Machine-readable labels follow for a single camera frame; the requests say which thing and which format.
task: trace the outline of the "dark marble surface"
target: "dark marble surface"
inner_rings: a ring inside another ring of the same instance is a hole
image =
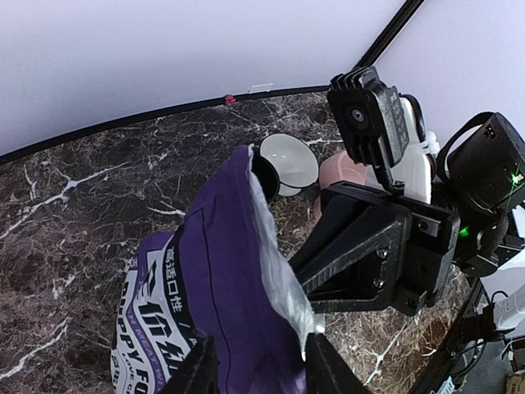
[[[172,230],[240,144],[296,135],[319,160],[342,149],[324,94],[271,98],[144,121],[0,167],[0,392],[112,392],[109,346],[126,261]],[[313,227],[312,186],[271,209],[285,256]],[[467,292],[457,272],[415,318],[334,314],[327,335],[374,391],[403,393]]]

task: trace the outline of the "black round object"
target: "black round object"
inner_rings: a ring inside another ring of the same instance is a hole
[[[266,201],[269,203],[275,199],[281,183],[279,174],[272,164],[256,153],[252,160],[252,172],[259,179]]]

